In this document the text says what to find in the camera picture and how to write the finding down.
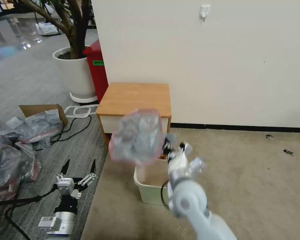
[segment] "beige carpet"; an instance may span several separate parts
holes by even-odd
[[[205,158],[197,181],[239,240],[300,240],[300,133],[171,131]],[[186,219],[141,202],[133,171],[106,160],[82,239],[196,239]]]

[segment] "floor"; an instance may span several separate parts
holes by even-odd
[[[68,46],[67,39],[64,35],[42,37],[37,34],[34,24],[33,19],[0,18],[0,120],[3,122],[13,116],[22,117],[18,107],[20,104],[58,103],[63,108],[74,105],[52,59],[54,51]],[[88,30],[86,43],[91,44],[97,39],[97,31]],[[88,122],[88,118],[76,120],[68,134],[81,130]],[[82,133],[38,152],[37,159],[42,164],[39,179],[34,183],[24,183],[20,198],[48,192],[55,182],[55,175],[68,159],[71,161],[67,175],[72,177],[84,177],[90,171],[93,159],[96,159],[97,179],[83,192],[79,201],[79,214],[73,232],[73,239],[79,239],[105,157],[100,127],[93,116],[91,124]],[[13,220],[31,239],[44,239],[45,233],[37,225],[42,216],[53,215],[58,204],[58,194],[55,192],[39,203],[16,209]],[[24,238],[9,226],[0,237],[0,240],[3,239]]]
[[[35,19],[0,18],[0,60],[40,44],[46,37],[36,32]]]
[[[300,240],[300,133],[171,132],[193,146],[189,160],[206,161],[196,181],[239,240]],[[186,219],[141,201],[133,172],[107,158],[81,239],[196,239]]]

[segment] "gray carpet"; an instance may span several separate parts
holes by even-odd
[[[97,39],[97,31],[89,30],[86,43],[91,44]],[[59,79],[58,69],[52,59],[52,53],[65,46],[68,43],[64,35],[47,37],[43,38],[42,43],[0,61],[0,120],[22,116],[18,108],[20,104],[58,103],[63,108],[74,104]],[[89,118],[76,120],[72,130],[64,137],[81,130],[88,121]],[[72,239],[80,239],[105,157],[103,138],[94,115],[90,126],[82,133],[38,152],[37,159],[42,163],[42,171],[37,182],[23,184],[20,198],[48,192],[55,181],[55,175],[60,172],[67,159],[71,159],[67,173],[70,177],[85,176],[90,171],[93,159],[96,159],[97,179],[79,200],[79,213]],[[54,192],[39,203],[16,209],[13,220],[31,239],[45,239],[45,233],[37,225],[42,216],[53,214],[58,203],[58,193]],[[9,225],[1,239],[24,238]]]

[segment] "storage bin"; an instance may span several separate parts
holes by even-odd
[[[169,179],[167,160],[158,159],[152,165],[136,166],[133,178],[144,203],[163,205],[160,190],[162,184]],[[163,199],[168,204],[167,186],[163,188]]]

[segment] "plastic bag with red edge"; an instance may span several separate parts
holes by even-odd
[[[109,153],[113,161],[150,164],[162,151],[163,133],[157,109],[137,109],[119,121],[112,134]]]

